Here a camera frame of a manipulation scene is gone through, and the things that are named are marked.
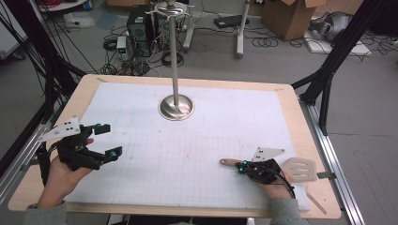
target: black electronic equipment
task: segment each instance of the black electronic equipment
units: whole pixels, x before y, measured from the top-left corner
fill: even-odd
[[[151,55],[150,44],[155,37],[151,16],[146,14],[149,11],[150,6],[134,5],[127,20],[134,56],[148,57]]]
[[[241,18],[242,16],[237,15],[237,16],[229,16],[229,17],[221,17],[214,19],[214,23],[219,27],[220,29],[227,28],[227,27],[235,27],[239,26],[241,23]]]

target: forearm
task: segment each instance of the forearm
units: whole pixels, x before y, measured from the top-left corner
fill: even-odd
[[[23,225],[66,225],[67,204],[62,202],[53,208],[39,209],[36,204],[26,208]]]
[[[270,225],[308,225],[299,214],[299,202],[296,199],[276,199],[271,201],[274,219]]]

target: gray floor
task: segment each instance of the gray floor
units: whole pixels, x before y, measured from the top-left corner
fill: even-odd
[[[109,29],[99,29],[98,22],[106,11],[90,12],[96,26],[69,33],[72,40],[94,68],[104,64],[103,37]],[[208,15],[198,24],[215,27]],[[115,20],[112,27],[124,25]],[[250,28],[261,27],[258,17],[251,17]],[[259,48],[245,38],[244,57],[235,58],[234,35],[204,30],[194,33],[191,50],[184,53],[185,63],[178,69],[180,78],[244,81],[256,83],[293,83],[315,72],[326,59],[324,54],[309,53],[303,45],[294,48],[278,40],[275,48]],[[69,58],[83,70],[92,68],[73,50],[63,37]],[[397,224],[398,194],[398,52],[382,55],[373,52],[363,62],[349,56],[338,70],[330,96],[328,131],[345,176],[366,224]],[[157,67],[146,75],[170,77],[171,70]],[[12,145],[24,126],[43,102],[36,74],[28,60],[0,61],[0,157]],[[104,224],[107,215],[69,214],[70,224]],[[10,212],[7,204],[0,208],[0,224],[21,224],[23,213]],[[268,224],[268,219],[257,219]],[[349,224],[345,216],[336,220],[311,219],[310,224]]]

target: table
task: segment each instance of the table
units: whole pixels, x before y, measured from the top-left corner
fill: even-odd
[[[293,88],[288,84],[255,83],[255,82],[224,82],[208,80],[179,79],[180,86],[187,87],[217,87],[243,90],[262,90],[275,92],[281,103],[283,116],[288,128],[295,153],[300,158],[308,158],[317,163],[317,171],[325,168],[312,134],[305,121]],[[153,85],[170,85],[169,78],[146,77],[116,77],[109,75],[86,75],[83,77],[69,103],[61,113],[56,124],[66,121],[73,115],[83,116],[90,100],[94,96],[100,83],[137,83]],[[39,167],[31,166],[22,182],[18,186],[8,208],[13,211],[23,211],[31,203],[38,201],[43,190],[39,176]],[[301,212],[303,218],[339,218],[340,206],[337,203],[328,179],[320,179],[307,184],[311,210]],[[142,206],[124,204],[75,203],[68,204],[70,212],[84,213],[111,213],[111,214],[139,214],[139,215],[166,215],[166,216],[193,216],[193,217],[231,217],[231,218],[270,218],[271,212],[252,209],[205,208],[205,207],[166,207]]]

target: metal pole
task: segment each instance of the metal pole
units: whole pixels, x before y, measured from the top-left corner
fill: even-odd
[[[169,32],[170,32],[170,57],[172,62],[174,104],[175,106],[178,106],[178,76],[176,73],[176,18],[174,16],[171,16],[169,18]]]

